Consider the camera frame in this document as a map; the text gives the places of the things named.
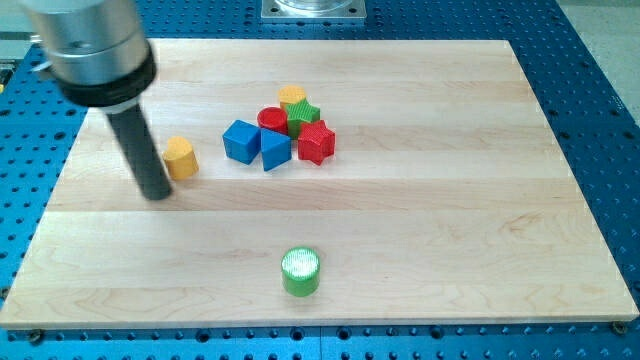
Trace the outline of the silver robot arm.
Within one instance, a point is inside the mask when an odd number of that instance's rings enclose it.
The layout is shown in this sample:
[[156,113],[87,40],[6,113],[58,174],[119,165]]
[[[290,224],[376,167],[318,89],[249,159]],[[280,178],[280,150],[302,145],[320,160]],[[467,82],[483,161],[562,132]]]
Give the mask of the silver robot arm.
[[119,113],[156,76],[153,51],[132,0],[21,0],[71,102]]

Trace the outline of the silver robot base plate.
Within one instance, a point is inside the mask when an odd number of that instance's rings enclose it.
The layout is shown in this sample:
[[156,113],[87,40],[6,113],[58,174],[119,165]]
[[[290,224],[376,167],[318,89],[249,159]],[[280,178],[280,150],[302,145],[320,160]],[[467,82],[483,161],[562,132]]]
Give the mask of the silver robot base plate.
[[263,23],[354,23],[367,18],[365,0],[262,0]]

